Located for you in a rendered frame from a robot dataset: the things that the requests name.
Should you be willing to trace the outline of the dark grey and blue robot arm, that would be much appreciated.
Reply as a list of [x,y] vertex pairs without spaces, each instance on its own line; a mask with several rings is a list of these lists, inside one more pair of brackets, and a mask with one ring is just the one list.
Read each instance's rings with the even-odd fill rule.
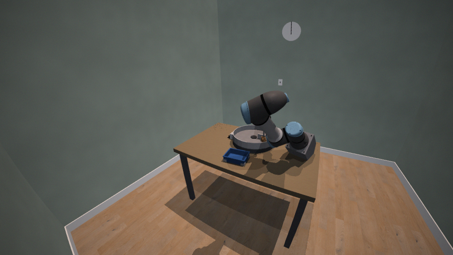
[[283,108],[290,100],[282,91],[269,91],[246,101],[241,105],[241,113],[246,124],[253,123],[259,126],[266,136],[270,147],[290,143],[294,149],[303,149],[308,145],[309,139],[298,122],[289,122],[286,127],[276,127],[269,117]]

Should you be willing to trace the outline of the blue open crate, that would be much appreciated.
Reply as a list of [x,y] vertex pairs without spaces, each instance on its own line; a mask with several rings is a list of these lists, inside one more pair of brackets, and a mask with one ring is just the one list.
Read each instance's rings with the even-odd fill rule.
[[223,161],[245,166],[246,161],[250,157],[249,153],[249,151],[229,148],[223,155]]

